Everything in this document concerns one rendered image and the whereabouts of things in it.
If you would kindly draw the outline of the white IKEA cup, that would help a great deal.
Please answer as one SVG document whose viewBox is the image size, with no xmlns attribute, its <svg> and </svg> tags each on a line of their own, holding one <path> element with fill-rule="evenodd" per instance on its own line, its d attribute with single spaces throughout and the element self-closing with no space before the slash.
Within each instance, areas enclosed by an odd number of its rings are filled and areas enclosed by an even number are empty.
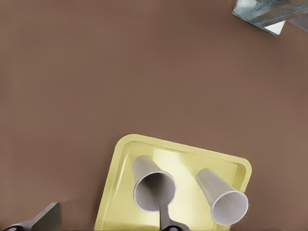
<svg viewBox="0 0 308 231">
<path fill-rule="evenodd" d="M 160 202 L 169 205 L 175 198 L 177 184 L 173 176 L 163 171 L 151 157 L 137 157 L 132 164 L 134 189 L 133 199 L 138 208 L 156 212 Z"/>
<path fill-rule="evenodd" d="M 221 226 L 239 222 L 248 211 L 247 196 L 210 169 L 199 171 L 198 186 L 210 208 L 212 220 Z"/>
</svg>

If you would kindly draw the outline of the yellow square tray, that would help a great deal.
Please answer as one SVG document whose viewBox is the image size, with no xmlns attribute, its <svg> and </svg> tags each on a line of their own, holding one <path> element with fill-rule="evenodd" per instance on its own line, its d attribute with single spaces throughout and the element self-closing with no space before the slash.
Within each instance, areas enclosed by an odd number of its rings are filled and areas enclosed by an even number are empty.
<svg viewBox="0 0 308 231">
<path fill-rule="evenodd" d="M 190 231 L 230 231 L 211 218 L 210 208 L 196 176 L 210 169 L 233 188 L 245 192 L 252 174 L 248 160 L 138 134 L 121 138 L 114 149 L 94 228 L 96 231 L 159 231 L 159 211 L 146 212 L 133 199 L 132 164 L 149 156 L 176 181 L 174 200 L 168 205 L 170 218 L 186 224 Z"/>
</svg>

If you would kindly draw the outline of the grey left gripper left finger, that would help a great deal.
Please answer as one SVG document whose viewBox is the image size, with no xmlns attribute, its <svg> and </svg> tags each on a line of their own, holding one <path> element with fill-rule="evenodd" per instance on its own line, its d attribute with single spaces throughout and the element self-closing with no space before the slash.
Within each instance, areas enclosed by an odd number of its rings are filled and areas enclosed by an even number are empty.
<svg viewBox="0 0 308 231">
<path fill-rule="evenodd" d="M 61 224 L 59 202 L 50 203 L 32 220 L 13 224 L 2 231 L 58 231 Z"/>
</svg>

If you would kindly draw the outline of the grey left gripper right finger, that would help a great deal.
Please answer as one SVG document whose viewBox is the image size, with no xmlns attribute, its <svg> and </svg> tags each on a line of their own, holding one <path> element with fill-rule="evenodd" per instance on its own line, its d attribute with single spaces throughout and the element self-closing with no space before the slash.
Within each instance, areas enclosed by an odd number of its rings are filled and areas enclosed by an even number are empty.
<svg viewBox="0 0 308 231">
<path fill-rule="evenodd" d="M 190 231 L 186 224 L 174 221 L 169 216 L 168 205 L 173 201 L 175 194 L 155 190 L 155 195 L 159 205 L 160 231 Z"/>
</svg>

